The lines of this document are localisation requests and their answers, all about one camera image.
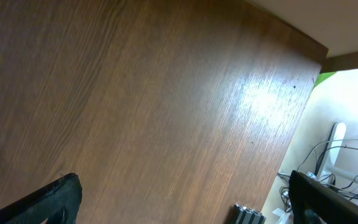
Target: white floor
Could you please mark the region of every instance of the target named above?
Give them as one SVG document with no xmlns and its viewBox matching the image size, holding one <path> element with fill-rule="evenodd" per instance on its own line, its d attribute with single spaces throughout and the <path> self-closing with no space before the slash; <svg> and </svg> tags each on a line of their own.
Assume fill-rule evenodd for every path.
<svg viewBox="0 0 358 224">
<path fill-rule="evenodd" d="M 284 157 L 280 172 L 290 173 L 297 169 L 311 148 L 326 141 L 335 122 L 344 122 L 347 126 L 345 139 L 358 138 L 358 70 L 337 72 L 314 88 L 303 112 L 297 130 Z M 358 147 L 357 142 L 344 142 L 348 146 Z M 314 171 L 316 156 L 312 154 L 301 171 Z M 351 170 L 358 174 L 358 151 L 341 149 L 336 167 Z M 337 178 L 338 186 L 350 182 Z M 283 209 L 279 188 L 285 184 L 276 177 L 267 197 L 262 213 L 266 223 L 276 223 L 278 217 L 272 212 Z"/>
</svg>

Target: brown wooden surface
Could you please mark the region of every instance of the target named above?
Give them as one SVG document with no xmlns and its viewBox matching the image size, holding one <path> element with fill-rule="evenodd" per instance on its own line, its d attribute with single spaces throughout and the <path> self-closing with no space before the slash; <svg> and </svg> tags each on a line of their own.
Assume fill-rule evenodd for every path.
<svg viewBox="0 0 358 224">
<path fill-rule="evenodd" d="M 76 172 L 78 223 L 260 210 L 325 54 L 242 1 L 0 0 L 0 208 Z"/>
<path fill-rule="evenodd" d="M 358 52 L 327 58 L 321 72 L 338 72 L 358 68 Z"/>
</svg>

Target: black object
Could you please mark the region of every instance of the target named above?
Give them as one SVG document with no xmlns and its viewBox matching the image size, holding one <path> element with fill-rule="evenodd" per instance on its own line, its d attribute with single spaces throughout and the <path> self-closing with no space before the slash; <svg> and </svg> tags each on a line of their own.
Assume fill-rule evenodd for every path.
<svg viewBox="0 0 358 224">
<path fill-rule="evenodd" d="M 75 223 L 81 199 L 78 176 L 67 174 L 1 209 L 0 223 Z"/>
<path fill-rule="evenodd" d="M 235 205 L 230 224 L 264 224 L 266 217 L 260 212 Z"/>
<path fill-rule="evenodd" d="M 294 224 L 358 223 L 358 206 L 308 176 L 292 171 L 289 196 Z"/>
</svg>

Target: floor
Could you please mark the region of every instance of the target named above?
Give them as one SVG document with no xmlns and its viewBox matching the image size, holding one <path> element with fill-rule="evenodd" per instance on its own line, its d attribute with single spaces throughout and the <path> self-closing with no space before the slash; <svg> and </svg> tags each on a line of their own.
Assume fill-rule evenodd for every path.
<svg viewBox="0 0 358 224">
<path fill-rule="evenodd" d="M 243 1 L 0 1 L 0 208 L 61 174 L 78 223 L 262 209 L 327 49 Z"/>
<path fill-rule="evenodd" d="M 291 140 L 280 171 L 290 173 L 303 162 L 307 153 L 317 143 L 326 141 L 335 122 L 347 126 L 345 139 L 358 139 L 358 69 L 337 72 L 316 86 L 303 112 L 299 125 Z M 349 147 L 358 147 L 358 141 L 344 142 Z M 316 158 L 307 160 L 301 171 L 314 172 Z M 341 149 L 336 167 L 358 174 L 358 151 Z M 347 186 L 349 181 L 338 177 L 338 186 Z M 266 223 L 276 223 L 278 217 L 272 212 L 283 209 L 279 188 L 284 183 L 276 177 L 263 207 Z"/>
</svg>

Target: green object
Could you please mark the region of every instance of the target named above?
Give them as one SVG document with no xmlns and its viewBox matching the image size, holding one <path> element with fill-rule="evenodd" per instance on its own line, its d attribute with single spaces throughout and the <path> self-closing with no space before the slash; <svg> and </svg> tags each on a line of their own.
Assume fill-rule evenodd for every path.
<svg viewBox="0 0 358 224">
<path fill-rule="evenodd" d="M 331 77 L 332 75 L 334 75 L 336 72 L 327 72 L 327 73 L 321 73 L 318 75 L 318 78 L 316 80 L 316 83 L 314 83 L 314 87 L 316 87 L 317 85 L 319 85 L 320 83 L 322 83 L 324 80 L 326 80 L 327 78 Z"/>
</svg>

